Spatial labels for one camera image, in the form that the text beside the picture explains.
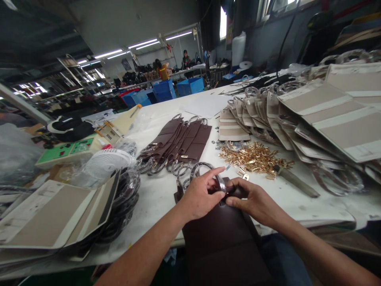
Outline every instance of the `window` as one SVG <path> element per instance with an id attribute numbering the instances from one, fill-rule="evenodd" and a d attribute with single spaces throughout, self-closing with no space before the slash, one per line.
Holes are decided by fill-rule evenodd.
<path id="1" fill-rule="evenodd" d="M 226 26 L 227 26 L 227 16 L 225 11 L 221 7 L 221 22 L 219 25 L 219 38 L 222 41 L 226 39 Z"/>
<path id="2" fill-rule="evenodd" d="M 300 0 L 300 6 L 312 1 L 314 0 Z M 296 4 L 297 0 L 263 0 L 262 21 L 267 21 L 271 12 L 281 14 L 295 9 Z"/>

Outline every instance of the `white work table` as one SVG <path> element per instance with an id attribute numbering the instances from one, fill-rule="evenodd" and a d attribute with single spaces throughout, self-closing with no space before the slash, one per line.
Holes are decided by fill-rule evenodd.
<path id="1" fill-rule="evenodd" d="M 204 97 L 212 93 L 218 94 L 222 91 L 231 91 L 239 87 L 237 84 L 234 84 L 143 107 L 127 138 L 136 141 L 138 151 L 140 151 L 157 136 L 165 123 L 171 120 L 177 113 L 182 113 L 185 120 L 193 116 L 193 114 L 181 111 L 183 105 L 194 99 L 202 101 Z M 219 133 L 215 127 L 219 126 L 219 121 L 218 119 L 211 119 L 208 121 L 208 124 L 212 125 L 213 128 L 200 161 L 208 162 L 215 167 L 227 167 L 228 164 L 218 156 L 220 151 L 216 150 L 216 144 L 212 143 L 212 141 L 218 140 Z M 251 136 L 251 139 L 259 141 L 254 136 Z M 312 173 L 296 158 L 293 151 L 286 151 L 279 146 L 269 143 L 264 144 L 271 150 L 279 150 L 278 157 L 294 160 L 295 165 L 290 171 L 319 192 L 320 197 L 315 199 L 308 197 L 283 177 L 268 180 L 265 178 L 266 174 L 249 173 L 249 181 L 262 186 L 276 203 L 304 226 L 312 227 L 350 221 L 356 222 L 356 228 L 359 229 L 365 227 L 369 220 L 381 219 L 381 192 L 378 185 L 375 185 L 366 195 L 335 197 L 317 184 Z M 237 171 L 238 167 L 231 166 L 229 170 L 222 173 L 222 176 L 235 178 L 238 176 Z M 65 271 L 115 261 L 175 205 L 173 194 L 176 190 L 176 177 L 165 169 L 157 175 L 141 175 L 140 197 L 135 206 L 132 219 L 121 235 L 109 247 L 95 247 L 81 263 L 58 259 L 49 260 L 1 276 L 0 279 Z M 271 233 L 270 229 L 263 226 L 261 228 L 262 235 Z M 182 232 L 178 234 L 172 244 L 172 246 L 178 245 L 184 245 Z"/>

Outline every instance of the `right hand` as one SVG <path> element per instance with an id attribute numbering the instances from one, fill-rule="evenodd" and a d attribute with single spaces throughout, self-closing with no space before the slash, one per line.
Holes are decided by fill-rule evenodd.
<path id="1" fill-rule="evenodd" d="M 226 204 L 248 213 L 259 223 L 278 232 L 293 219 L 262 189 L 242 178 L 230 180 L 226 187 L 241 187 L 247 192 L 247 200 L 228 197 Z"/>

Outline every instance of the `finger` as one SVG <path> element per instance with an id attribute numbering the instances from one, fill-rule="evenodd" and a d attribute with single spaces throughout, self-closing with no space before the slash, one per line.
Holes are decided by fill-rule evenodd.
<path id="1" fill-rule="evenodd" d="M 219 173 L 222 173 L 223 171 L 225 171 L 225 167 L 219 167 L 219 168 L 206 172 L 204 175 L 200 176 L 200 178 L 203 178 L 204 180 L 209 181 L 214 176 L 218 175 Z"/>
<path id="2" fill-rule="evenodd" d="M 217 181 L 215 179 L 210 179 L 208 181 L 208 187 L 214 187 L 214 186 L 217 186 Z"/>
<path id="3" fill-rule="evenodd" d="M 225 193 L 223 191 L 217 191 L 214 194 L 209 195 L 210 204 L 212 205 L 212 207 L 218 204 L 223 199 L 224 196 L 225 196 Z"/>
<path id="4" fill-rule="evenodd" d="M 243 210 L 244 212 L 248 213 L 250 208 L 249 208 L 249 203 L 247 200 L 241 200 L 236 197 L 228 197 L 226 199 L 226 204 L 231 206 L 231 207 L 236 207 L 240 210 Z"/>
<path id="5" fill-rule="evenodd" d="M 260 187 L 256 184 L 250 183 L 249 181 L 246 181 L 242 178 L 234 178 L 234 179 L 231 179 L 230 181 L 228 181 L 226 183 L 226 187 L 231 187 L 231 186 L 242 187 L 248 193 L 250 193 L 252 191 L 256 191 L 257 188 Z"/>

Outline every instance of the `white paper sheet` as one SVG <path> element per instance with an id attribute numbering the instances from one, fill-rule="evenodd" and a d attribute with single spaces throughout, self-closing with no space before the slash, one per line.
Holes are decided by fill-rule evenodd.
<path id="1" fill-rule="evenodd" d="M 227 106 L 227 101 L 233 99 L 226 95 L 206 95 L 197 97 L 190 101 L 187 105 L 181 107 L 181 110 L 199 115 L 207 119 L 211 119 L 217 113 Z"/>

